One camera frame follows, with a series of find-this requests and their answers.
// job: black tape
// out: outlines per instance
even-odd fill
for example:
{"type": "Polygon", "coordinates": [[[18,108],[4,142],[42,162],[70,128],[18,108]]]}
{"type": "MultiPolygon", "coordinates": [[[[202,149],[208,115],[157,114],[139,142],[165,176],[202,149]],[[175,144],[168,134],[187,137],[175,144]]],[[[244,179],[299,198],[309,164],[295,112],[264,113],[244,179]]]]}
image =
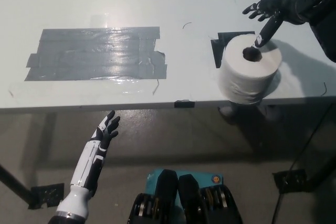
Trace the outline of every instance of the black tape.
{"type": "Polygon", "coordinates": [[[174,108],[194,108],[195,102],[189,100],[177,100],[174,102],[174,108]]]}
{"type": "Polygon", "coordinates": [[[218,39],[211,40],[212,52],[215,58],[216,68],[220,68],[224,48],[234,37],[244,34],[255,34],[254,31],[233,31],[228,33],[218,33],[218,39]]]}

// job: gray duct tape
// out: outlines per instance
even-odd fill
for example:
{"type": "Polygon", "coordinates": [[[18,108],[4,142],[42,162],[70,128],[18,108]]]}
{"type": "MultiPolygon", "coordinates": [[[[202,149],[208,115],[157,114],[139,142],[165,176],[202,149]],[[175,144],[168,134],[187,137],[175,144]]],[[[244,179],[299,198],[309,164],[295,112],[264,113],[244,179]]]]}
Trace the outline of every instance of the gray duct tape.
{"type": "Polygon", "coordinates": [[[38,54],[30,54],[26,68],[38,68],[40,64],[40,56],[38,54]]]}
{"type": "Polygon", "coordinates": [[[165,79],[165,55],[154,51],[159,37],[158,27],[46,29],[26,81],[165,79]]]}
{"type": "Polygon", "coordinates": [[[107,40],[160,38],[159,27],[120,27],[120,28],[87,28],[87,29],[44,29],[40,41],[70,41],[93,40],[95,42],[107,40]]]}

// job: metal bracket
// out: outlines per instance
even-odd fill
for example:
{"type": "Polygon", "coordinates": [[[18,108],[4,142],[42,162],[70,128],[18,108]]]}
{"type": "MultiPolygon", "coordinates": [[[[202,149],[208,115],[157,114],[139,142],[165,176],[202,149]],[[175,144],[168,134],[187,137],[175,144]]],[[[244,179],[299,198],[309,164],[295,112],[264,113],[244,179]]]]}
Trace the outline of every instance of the metal bracket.
{"type": "Polygon", "coordinates": [[[64,198],[64,183],[31,188],[31,193],[38,198],[35,204],[29,204],[28,209],[39,209],[46,203],[47,207],[57,207],[64,198]]]}
{"type": "Polygon", "coordinates": [[[304,169],[273,173],[273,178],[280,194],[306,191],[307,174],[304,169]]]}

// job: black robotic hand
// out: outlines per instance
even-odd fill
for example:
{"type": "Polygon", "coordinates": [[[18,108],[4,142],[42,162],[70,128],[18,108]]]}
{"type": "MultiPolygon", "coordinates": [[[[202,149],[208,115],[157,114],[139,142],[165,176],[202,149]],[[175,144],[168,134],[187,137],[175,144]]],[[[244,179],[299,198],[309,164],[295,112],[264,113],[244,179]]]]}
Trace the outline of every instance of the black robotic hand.
{"type": "Polygon", "coordinates": [[[105,150],[107,150],[109,147],[112,138],[118,135],[118,131],[116,131],[116,129],[119,126],[120,116],[117,116],[115,119],[113,119],[114,115],[115,111],[112,110],[107,116],[105,116],[90,139],[90,141],[101,141],[100,147],[105,150]]]}
{"type": "Polygon", "coordinates": [[[253,3],[248,6],[243,14],[253,12],[249,18],[253,19],[259,15],[258,21],[264,21],[266,18],[276,17],[283,21],[290,22],[295,25],[303,24],[295,11],[296,0],[260,0],[258,3],[253,3]]]}

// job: white robotic arm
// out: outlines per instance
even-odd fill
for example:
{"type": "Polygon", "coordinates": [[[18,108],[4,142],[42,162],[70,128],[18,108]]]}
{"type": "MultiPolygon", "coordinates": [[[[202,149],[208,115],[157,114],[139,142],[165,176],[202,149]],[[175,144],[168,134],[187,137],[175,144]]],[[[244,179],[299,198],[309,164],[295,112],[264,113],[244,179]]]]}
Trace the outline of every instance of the white robotic arm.
{"type": "Polygon", "coordinates": [[[98,178],[112,138],[118,135],[120,117],[111,111],[86,143],[70,183],[70,193],[59,204],[49,224],[83,224],[88,218],[88,201],[95,195],[98,178]]]}

